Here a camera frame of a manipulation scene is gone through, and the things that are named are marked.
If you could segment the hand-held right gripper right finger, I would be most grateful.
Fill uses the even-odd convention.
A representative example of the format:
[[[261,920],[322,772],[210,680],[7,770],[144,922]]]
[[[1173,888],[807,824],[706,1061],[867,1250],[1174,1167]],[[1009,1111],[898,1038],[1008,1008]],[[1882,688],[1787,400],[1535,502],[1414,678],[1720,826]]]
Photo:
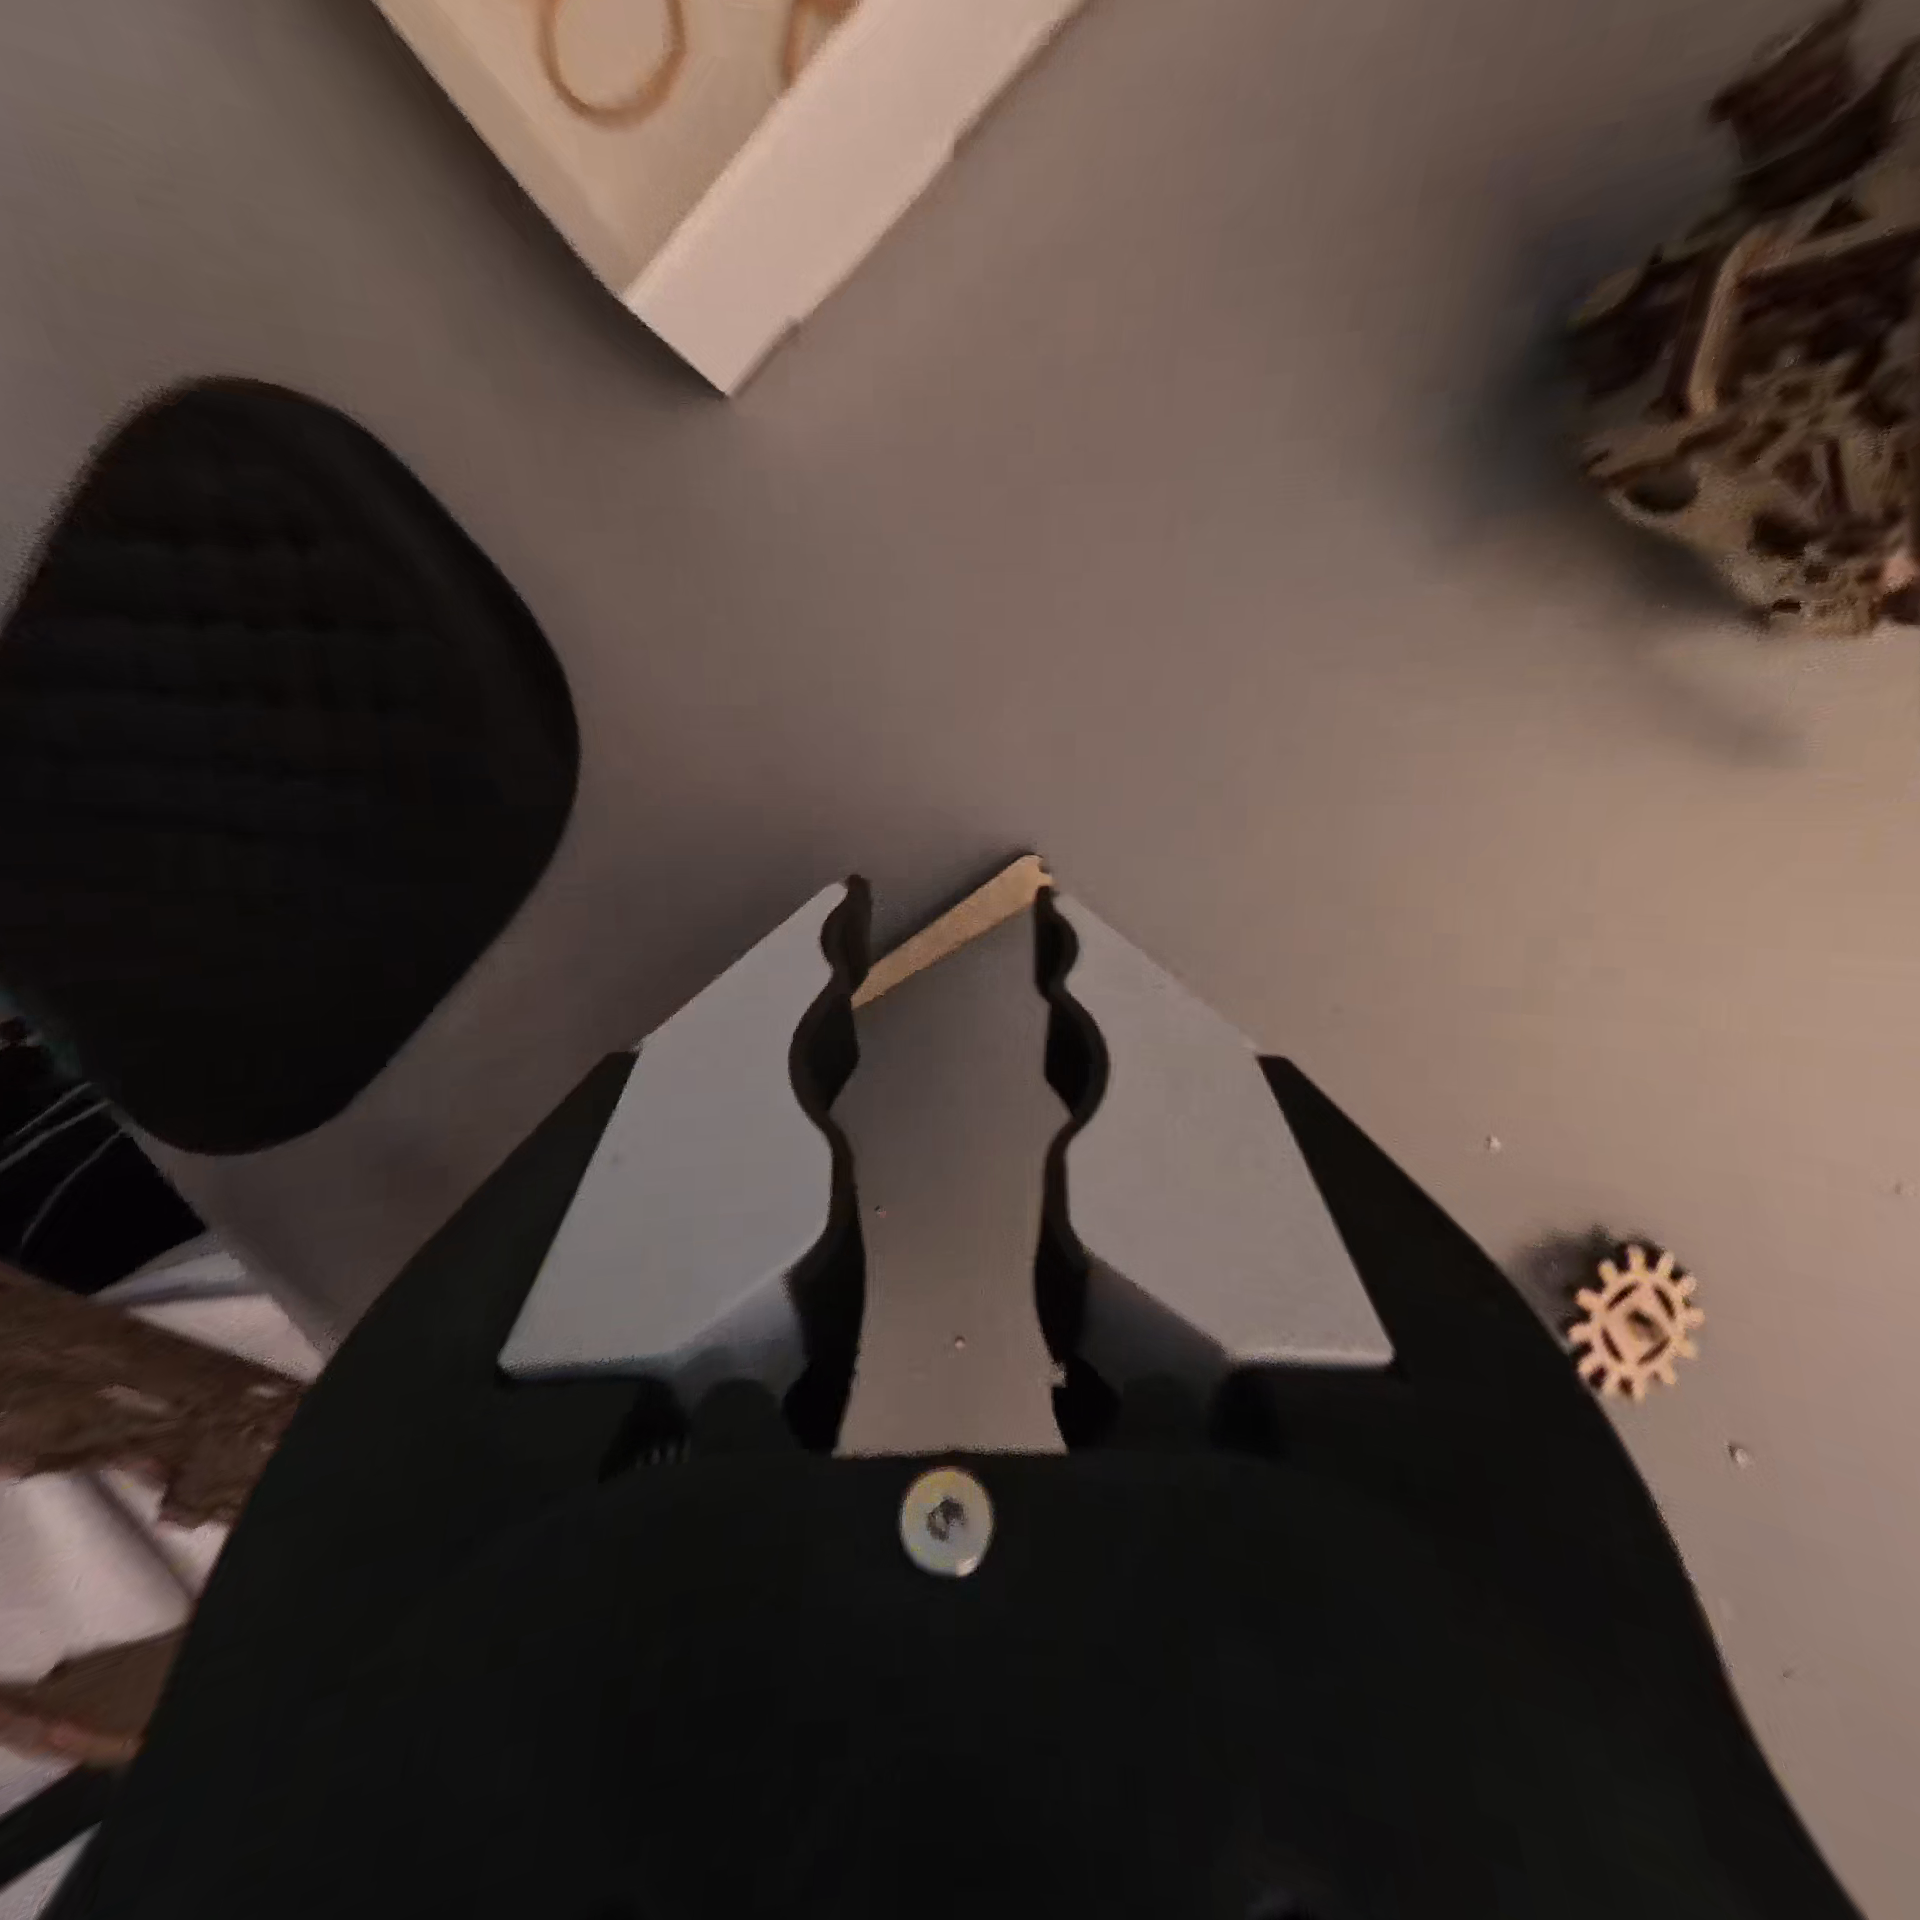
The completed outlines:
[[[1082,903],[1045,887],[1034,1308],[1069,1450],[1131,1408],[1216,1422],[1264,1375],[1371,1380],[1395,1357],[1264,1058]]]

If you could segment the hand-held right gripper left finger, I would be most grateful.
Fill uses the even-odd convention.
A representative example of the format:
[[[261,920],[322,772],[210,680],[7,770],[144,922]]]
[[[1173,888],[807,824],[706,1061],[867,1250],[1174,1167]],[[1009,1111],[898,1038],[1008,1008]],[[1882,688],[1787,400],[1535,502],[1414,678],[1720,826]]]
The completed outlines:
[[[872,888],[824,884],[632,1049],[498,1369],[642,1380],[689,1414],[753,1384],[835,1448],[866,1308],[857,1167],[833,1104]]]

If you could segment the long wooden strip part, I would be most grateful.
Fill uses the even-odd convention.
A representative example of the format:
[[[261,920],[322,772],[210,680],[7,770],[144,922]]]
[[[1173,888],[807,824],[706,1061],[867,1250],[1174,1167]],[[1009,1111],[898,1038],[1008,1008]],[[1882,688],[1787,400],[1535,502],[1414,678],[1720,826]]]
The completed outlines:
[[[1049,863],[1040,852],[1026,852],[981,882],[970,893],[945,906],[931,920],[875,957],[853,993],[853,1008],[872,1005],[909,978],[930,970],[961,948],[985,938],[998,925],[1030,912],[1051,888]]]

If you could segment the dark wooden model assembly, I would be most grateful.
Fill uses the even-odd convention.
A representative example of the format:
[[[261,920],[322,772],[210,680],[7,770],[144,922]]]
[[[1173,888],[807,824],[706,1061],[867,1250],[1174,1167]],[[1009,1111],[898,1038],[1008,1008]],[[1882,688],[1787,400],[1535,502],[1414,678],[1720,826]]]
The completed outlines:
[[[1570,314],[1577,464],[1758,625],[1918,620],[1914,39],[1825,4],[1709,102],[1734,178]]]

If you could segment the pale wooden gear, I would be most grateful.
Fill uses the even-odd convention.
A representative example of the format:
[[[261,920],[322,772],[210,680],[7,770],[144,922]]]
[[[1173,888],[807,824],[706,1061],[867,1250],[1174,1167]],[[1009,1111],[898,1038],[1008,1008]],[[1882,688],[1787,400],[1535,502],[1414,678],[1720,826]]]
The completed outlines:
[[[1575,1289],[1573,1308],[1575,1375],[1598,1398],[1621,1402],[1674,1388],[1707,1325],[1696,1278],[1672,1250],[1642,1239],[1624,1239],[1599,1257],[1589,1284]]]

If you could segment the black chair seat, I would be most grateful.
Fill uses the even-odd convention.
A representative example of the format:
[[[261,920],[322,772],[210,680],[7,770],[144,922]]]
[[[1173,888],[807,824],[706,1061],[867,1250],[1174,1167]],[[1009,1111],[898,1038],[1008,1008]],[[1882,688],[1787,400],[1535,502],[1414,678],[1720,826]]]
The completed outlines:
[[[3,998],[142,1134],[337,1117],[512,922],[577,792],[562,662],[345,414],[210,377],[86,460],[3,614]]]

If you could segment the blurred brown object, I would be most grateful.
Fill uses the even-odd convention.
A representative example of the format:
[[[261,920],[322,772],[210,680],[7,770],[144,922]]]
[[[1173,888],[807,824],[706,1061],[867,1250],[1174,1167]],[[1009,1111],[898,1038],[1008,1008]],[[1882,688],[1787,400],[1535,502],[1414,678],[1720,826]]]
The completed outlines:
[[[253,1359],[1,1270],[1,1477],[126,1472],[160,1520],[231,1525],[303,1396]]]

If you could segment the white cardboard tray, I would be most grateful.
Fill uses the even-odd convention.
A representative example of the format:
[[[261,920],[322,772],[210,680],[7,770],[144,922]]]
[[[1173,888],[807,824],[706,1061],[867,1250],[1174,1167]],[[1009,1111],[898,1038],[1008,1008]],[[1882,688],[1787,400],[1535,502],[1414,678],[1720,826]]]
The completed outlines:
[[[858,2],[778,89],[791,2],[685,2],[688,61],[634,128],[573,116],[538,2],[374,12],[587,271],[714,392],[761,364],[921,201],[1077,2]],[[663,47],[661,2],[566,2],[573,86],[610,97]]]

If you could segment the pile of tan rubber bands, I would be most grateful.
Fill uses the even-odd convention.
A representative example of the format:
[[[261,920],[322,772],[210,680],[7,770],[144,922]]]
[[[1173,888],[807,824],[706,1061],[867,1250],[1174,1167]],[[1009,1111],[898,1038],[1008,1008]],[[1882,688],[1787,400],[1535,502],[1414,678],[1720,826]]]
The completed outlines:
[[[560,22],[566,6],[566,2],[534,4],[534,52],[544,81],[573,116],[595,128],[634,128],[671,100],[689,49],[685,2],[661,2],[663,47],[657,60],[632,84],[610,97],[592,97],[577,90],[569,78],[560,46]],[[797,84],[807,61],[813,60],[857,8],[858,2],[791,2],[783,6],[783,28],[777,46],[782,90]]]

